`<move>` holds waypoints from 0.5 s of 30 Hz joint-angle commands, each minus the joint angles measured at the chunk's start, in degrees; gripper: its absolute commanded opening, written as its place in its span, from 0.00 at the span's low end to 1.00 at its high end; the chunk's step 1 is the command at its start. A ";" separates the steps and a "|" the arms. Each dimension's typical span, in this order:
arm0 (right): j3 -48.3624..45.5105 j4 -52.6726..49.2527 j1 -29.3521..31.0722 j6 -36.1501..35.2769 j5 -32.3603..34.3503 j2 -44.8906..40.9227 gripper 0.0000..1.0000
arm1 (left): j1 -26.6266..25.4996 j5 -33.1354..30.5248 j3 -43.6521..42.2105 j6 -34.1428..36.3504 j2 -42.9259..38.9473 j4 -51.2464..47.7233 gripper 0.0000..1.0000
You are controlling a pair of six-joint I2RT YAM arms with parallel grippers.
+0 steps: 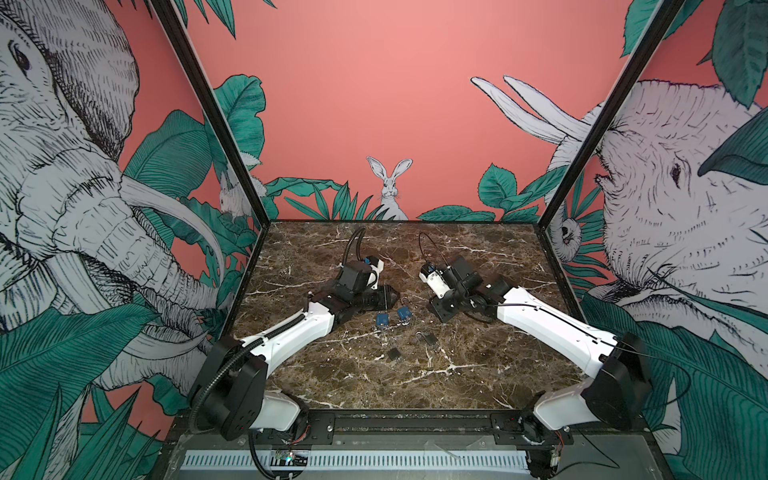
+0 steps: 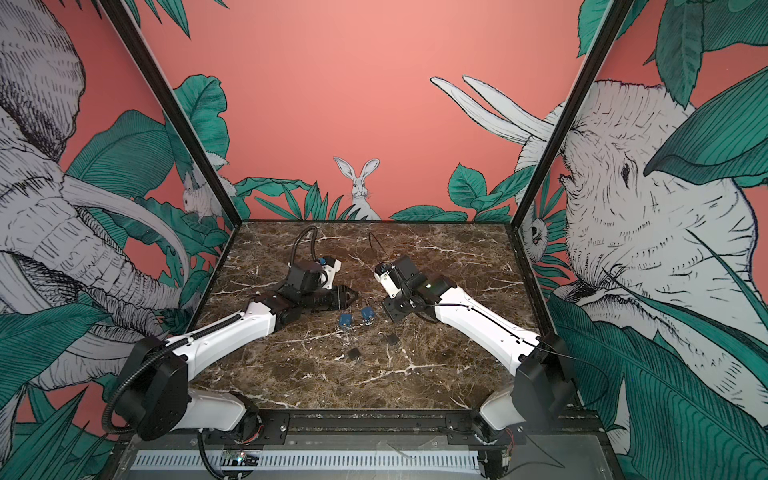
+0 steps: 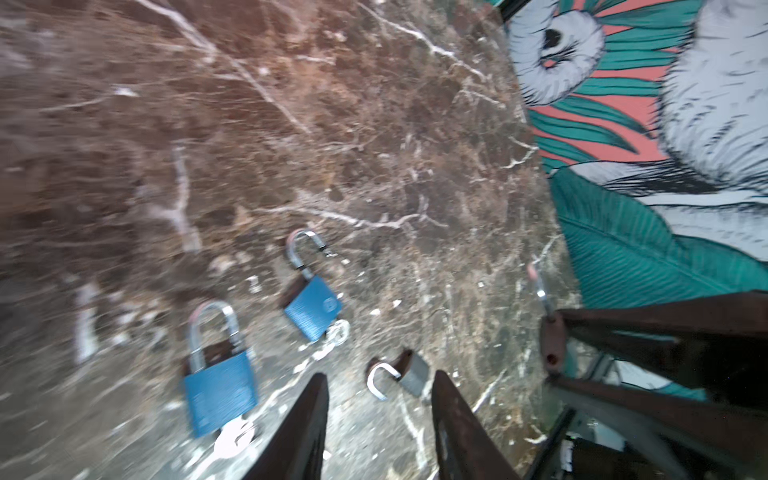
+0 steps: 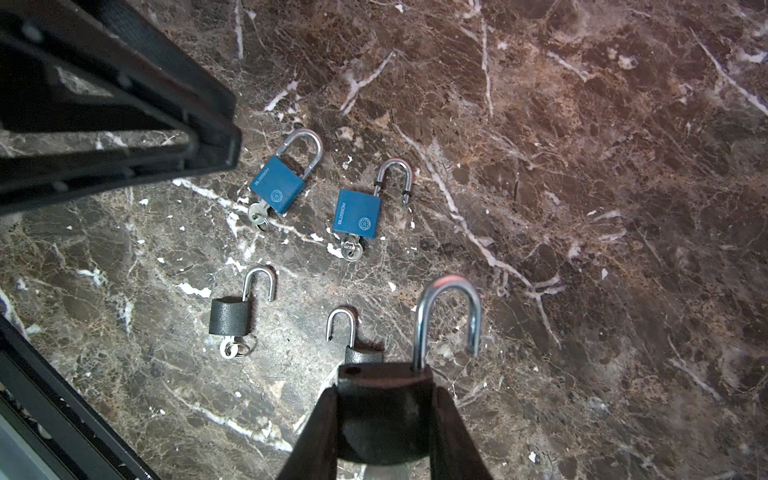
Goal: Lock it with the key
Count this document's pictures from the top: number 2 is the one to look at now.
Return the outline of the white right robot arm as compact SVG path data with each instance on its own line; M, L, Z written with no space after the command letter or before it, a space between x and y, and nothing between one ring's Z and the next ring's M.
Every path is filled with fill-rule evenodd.
M478 433L484 438L523 424L549 427L575 396L572 362L556 335L542 337L507 321L444 276L406 281L382 273L375 278L386 292L382 305L392 320L424 314L448 325L514 376L510 386L492 393L477 410Z

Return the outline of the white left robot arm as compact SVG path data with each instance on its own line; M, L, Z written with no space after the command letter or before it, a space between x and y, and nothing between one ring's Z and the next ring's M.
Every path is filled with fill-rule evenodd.
M242 394L189 386L197 375L241 347L286 327L304 312L341 311L359 293L345 285L287 296L268 291L247 307L184 335L136 343L102 416L110 434L155 440L174 430L235 432L247 443L261 429L259 409Z

